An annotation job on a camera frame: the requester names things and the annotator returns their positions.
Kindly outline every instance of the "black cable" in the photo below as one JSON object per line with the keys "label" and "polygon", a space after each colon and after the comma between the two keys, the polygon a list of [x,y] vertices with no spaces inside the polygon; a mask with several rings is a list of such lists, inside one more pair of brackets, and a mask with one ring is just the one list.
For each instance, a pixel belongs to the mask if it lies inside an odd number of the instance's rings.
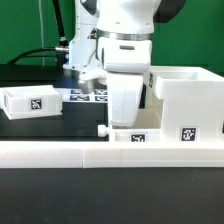
{"label": "black cable", "polygon": [[54,47],[48,47],[48,48],[39,48],[39,49],[31,50],[31,51],[26,51],[26,52],[20,54],[19,56],[17,56],[16,58],[10,60],[7,64],[13,65],[18,60],[20,60],[21,58],[24,58],[25,56],[28,56],[28,55],[34,54],[34,53],[38,53],[38,52],[46,52],[46,51],[55,51],[55,48]]}
{"label": "black cable", "polygon": [[58,26],[59,45],[65,47],[65,46],[68,46],[68,41],[65,38],[65,31],[64,31],[64,26],[63,26],[63,22],[62,22],[59,2],[58,2],[58,0],[52,0],[52,2],[54,5],[54,11],[55,11],[56,21],[57,21],[57,26]]}

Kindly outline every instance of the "green wall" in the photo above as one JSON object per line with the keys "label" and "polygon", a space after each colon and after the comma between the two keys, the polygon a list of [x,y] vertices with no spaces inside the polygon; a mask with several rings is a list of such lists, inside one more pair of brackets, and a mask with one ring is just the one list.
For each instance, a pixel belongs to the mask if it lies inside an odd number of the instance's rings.
{"label": "green wall", "polygon": [[[28,50],[41,47],[38,0],[1,1],[0,64]],[[65,32],[74,35],[74,0],[60,0]],[[51,0],[42,0],[45,46],[58,44]],[[20,64],[42,64],[23,59]],[[54,64],[47,59],[46,64]],[[152,64],[202,66],[224,73],[224,1],[187,0],[180,14],[168,24],[156,24]]]}

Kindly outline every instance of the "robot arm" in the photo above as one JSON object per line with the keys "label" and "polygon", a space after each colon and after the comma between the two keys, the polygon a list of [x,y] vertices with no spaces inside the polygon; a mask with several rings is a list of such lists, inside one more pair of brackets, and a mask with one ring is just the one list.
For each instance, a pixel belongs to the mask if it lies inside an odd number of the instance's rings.
{"label": "robot arm", "polygon": [[[107,84],[111,125],[132,126],[136,119],[143,76],[151,64],[150,37],[155,14],[159,21],[168,4],[168,9],[178,5],[171,10],[175,15],[184,3],[185,0],[76,0],[78,22],[70,46],[69,67],[80,71],[81,83],[98,78]],[[166,22],[171,17],[164,18],[161,20]],[[97,37],[89,38],[95,28]],[[94,49],[96,58],[90,60]]]}

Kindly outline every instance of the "white container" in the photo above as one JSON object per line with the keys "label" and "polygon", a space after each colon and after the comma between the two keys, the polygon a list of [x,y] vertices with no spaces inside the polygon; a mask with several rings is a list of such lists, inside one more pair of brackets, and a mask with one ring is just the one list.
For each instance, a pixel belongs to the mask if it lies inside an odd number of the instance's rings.
{"label": "white container", "polygon": [[62,114],[62,96],[50,85],[3,88],[1,101],[10,120]]}
{"label": "white container", "polygon": [[126,129],[111,126],[110,141],[224,141],[224,78],[198,67],[152,66],[145,77],[146,108]]}

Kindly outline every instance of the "white box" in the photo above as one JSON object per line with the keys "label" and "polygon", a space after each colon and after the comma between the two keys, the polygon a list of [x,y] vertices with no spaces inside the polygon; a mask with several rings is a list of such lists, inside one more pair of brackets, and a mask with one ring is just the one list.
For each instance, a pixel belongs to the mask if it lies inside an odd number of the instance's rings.
{"label": "white box", "polygon": [[10,120],[62,114],[62,96],[51,85],[3,88],[1,101]]}

